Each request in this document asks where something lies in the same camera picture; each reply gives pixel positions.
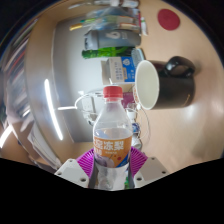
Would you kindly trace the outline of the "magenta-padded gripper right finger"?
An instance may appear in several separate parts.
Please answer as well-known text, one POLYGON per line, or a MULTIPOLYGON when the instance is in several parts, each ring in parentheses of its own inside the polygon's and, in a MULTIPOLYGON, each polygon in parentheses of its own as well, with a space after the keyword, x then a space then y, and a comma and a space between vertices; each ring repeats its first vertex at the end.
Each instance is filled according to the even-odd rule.
POLYGON ((140 188, 168 175, 168 170, 156 157, 147 157, 132 147, 128 168, 130 189, 140 188))

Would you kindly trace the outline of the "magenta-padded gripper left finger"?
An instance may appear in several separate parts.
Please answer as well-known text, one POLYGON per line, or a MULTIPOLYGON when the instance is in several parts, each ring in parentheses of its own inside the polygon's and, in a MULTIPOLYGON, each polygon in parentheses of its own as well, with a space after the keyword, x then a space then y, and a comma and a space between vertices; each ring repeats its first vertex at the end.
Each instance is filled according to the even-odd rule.
POLYGON ((93 150, 85 152, 77 159, 69 158, 55 175, 84 188, 95 188, 96 170, 93 150))

